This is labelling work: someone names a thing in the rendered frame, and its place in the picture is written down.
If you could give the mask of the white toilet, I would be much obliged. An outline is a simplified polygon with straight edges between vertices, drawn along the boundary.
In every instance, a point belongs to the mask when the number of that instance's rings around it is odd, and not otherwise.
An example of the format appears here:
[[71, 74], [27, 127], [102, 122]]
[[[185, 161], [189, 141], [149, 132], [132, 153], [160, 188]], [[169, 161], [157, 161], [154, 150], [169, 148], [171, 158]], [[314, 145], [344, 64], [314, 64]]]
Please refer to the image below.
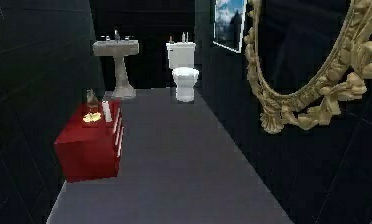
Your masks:
[[175, 96], [180, 102], [194, 100], [194, 86], [199, 77], [199, 70], [194, 67], [195, 48], [193, 42], [166, 44], [169, 68], [176, 84]]

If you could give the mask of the white upright box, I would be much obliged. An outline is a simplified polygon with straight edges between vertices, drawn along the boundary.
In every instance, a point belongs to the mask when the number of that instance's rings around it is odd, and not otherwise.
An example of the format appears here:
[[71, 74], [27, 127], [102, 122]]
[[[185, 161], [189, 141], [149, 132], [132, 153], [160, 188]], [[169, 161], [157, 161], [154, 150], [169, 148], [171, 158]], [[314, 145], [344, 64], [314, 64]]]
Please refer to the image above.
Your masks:
[[111, 122], [112, 121], [112, 115], [111, 115], [111, 110], [110, 110], [110, 105], [108, 101], [102, 101], [102, 109], [105, 117], [106, 122]]

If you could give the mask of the yellow round dish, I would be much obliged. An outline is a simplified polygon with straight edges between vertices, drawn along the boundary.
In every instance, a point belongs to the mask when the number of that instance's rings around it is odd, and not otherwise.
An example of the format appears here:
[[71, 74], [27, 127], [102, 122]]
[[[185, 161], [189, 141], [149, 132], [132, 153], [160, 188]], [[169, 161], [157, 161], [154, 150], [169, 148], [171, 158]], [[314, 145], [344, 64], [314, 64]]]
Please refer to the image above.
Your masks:
[[100, 112], [96, 112], [96, 113], [88, 113], [86, 114], [82, 120], [85, 122], [85, 123], [90, 123], [90, 122], [97, 122], [101, 119], [101, 113]]

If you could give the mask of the framed sky picture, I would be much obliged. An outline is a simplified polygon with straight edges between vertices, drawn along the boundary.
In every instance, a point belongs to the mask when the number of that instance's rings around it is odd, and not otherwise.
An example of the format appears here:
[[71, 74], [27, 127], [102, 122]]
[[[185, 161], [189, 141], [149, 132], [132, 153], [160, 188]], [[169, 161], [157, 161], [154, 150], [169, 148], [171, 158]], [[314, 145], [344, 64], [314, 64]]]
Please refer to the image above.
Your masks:
[[241, 52], [246, 5], [246, 0], [214, 0], [214, 44]]

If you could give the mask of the red chest of drawers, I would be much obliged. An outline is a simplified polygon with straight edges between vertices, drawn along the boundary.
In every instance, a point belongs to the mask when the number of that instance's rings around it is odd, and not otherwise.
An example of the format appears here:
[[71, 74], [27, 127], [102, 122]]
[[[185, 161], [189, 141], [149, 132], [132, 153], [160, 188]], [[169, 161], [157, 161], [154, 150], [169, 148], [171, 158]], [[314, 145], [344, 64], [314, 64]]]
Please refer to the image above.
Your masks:
[[112, 121], [85, 122], [88, 112], [80, 104], [54, 142], [65, 179], [69, 183], [116, 177], [122, 155], [123, 119], [120, 102], [109, 102]]

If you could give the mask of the gold ornate framed mirror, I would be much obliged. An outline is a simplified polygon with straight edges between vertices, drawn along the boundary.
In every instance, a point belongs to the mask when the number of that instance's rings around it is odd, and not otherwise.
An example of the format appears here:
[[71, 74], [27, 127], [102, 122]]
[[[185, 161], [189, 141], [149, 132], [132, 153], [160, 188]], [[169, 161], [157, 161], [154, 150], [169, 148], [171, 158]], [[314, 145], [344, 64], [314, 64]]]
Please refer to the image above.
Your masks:
[[252, 26], [244, 37], [247, 79], [262, 105], [261, 126], [277, 134], [287, 124], [303, 130], [325, 126], [341, 113], [339, 103], [363, 97], [365, 81], [372, 79], [372, 0], [351, 0], [340, 34], [319, 71], [306, 85], [280, 94], [265, 80], [258, 55], [262, 0], [247, 0]]

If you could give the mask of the grey pedestal sink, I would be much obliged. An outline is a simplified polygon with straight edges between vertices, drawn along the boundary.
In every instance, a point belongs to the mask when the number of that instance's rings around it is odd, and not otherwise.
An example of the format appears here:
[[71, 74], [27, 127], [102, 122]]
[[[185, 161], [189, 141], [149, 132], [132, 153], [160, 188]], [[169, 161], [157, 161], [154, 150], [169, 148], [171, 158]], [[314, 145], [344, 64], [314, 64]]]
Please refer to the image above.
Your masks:
[[129, 83], [125, 66], [125, 58], [139, 53], [137, 40], [105, 40], [93, 44], [95, 56], [111, 56], [114, 60], [116, 86], [112, 96], [119, 99], [131, 99], [136, 96], [136, 90]]

